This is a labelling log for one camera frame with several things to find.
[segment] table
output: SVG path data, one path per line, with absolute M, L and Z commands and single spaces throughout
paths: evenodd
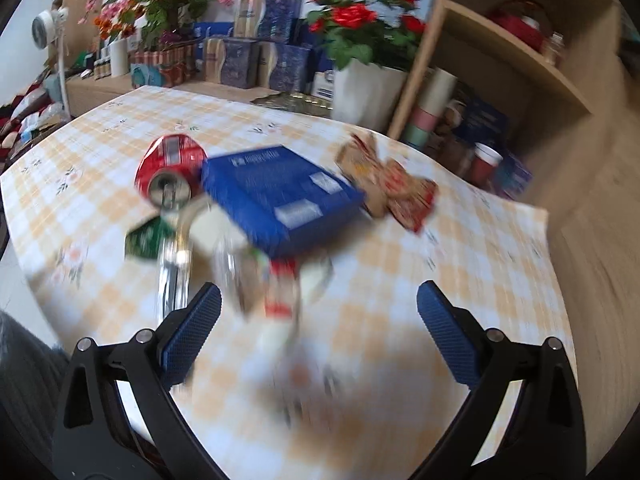
M 277 93 L 274 90 L 260 86 L 243 89 L 211 83 L 203 81 L 201 74 L 176 88 L 185 92 L 209 95 L 219 99 L 238 101 L 239 103 L 248 103 L 254 99 Z M 66 92 L 69 95 L 69 107 L 71 108 L 70 113 L 73 117 L 79 117 L 89 110 L 93 110 L 95 107 L 132 90 L 131 74 L 118 77 L 103 77 L 102 79 L 94 79 L 93 77 L 82 79 L 78 75 L 68 79 L 66 82 Z
M 155 213 L 133 179 L 157 136 L 187 132 L 209 155 L 284 144 L 337 171 L 338 147 L 358 131 L 145 87 L 34 147 L 2 176 L 2 195 L 20 265 L 63 345 L 71 350 L 87 335 L 98 344 L 124 341 L 154 326 L 156 268 L 125 260 L 124 238 Z M 403 144 L 378 141 L 382 159 L 438 183 L 422 233 L 387 217 L 338 241 L 334 278 L 302 313 L 298 352 L 276 369 L 257 351 L 258 328 L 223 307 L 196 361 L 191 398 L 177 400 L 232 480 L 408 478 L 467 393 L 417 314 L 424 280 L 514 341 L 558 336 L 576 369 L 546 212 L 477 190 Z M 510 389 L 479 459 L 497 447 L 515 395 Z

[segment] red snack package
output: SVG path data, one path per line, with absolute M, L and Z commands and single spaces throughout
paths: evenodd
M 390 158 L 378 174 L 378 183 L 386 195 L 391 198 L 407 198 L 412 193 L 414 178 L 405 168 Z
M 418 233 L 433 209 L 438 185 L 433 180 L 421 178 L 415 179 L 413 188 L 410 197 L 389 200 L 388 208 L 402 227 Z

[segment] red paper cup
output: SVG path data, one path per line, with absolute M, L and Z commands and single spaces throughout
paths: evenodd
M 501 161 L 502 155 L 500 153 L 485 144 L 476 142 L 475 157 L 468 173 L 469 182 L 483 188 Z

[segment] blue gripper pad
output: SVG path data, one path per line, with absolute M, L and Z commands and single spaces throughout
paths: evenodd
M 160 355 L 162 385 L 168 390 L 187 377 L 191 365 L 220 317 L 222 296 L 215 285 L 203 288 L 191 302 L 184 321 L 164 345 Z
M 454 315 L 454 308 L 433 282 L 418 288 L 418 313 L 438 346 L 456 382 L 469 388 L 480 381 L 478 353 Z

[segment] white label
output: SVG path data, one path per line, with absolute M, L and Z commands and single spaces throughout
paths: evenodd
M 274 211 L 276 218 L 289 229 L 295 229 L 322 216 L 320 208 L 306 198 L 277 207 Z
M 316 72 L 311 95 L 331 101 L 334 98 L 334 71 Z
M 321 187 L 327 193 L 333 194 L 338 191 L 342 191 L 342 186 L 338 184 L 334 179 L 332 179 L 326 173 L 315 173 L 309 177 L 316 186 Z

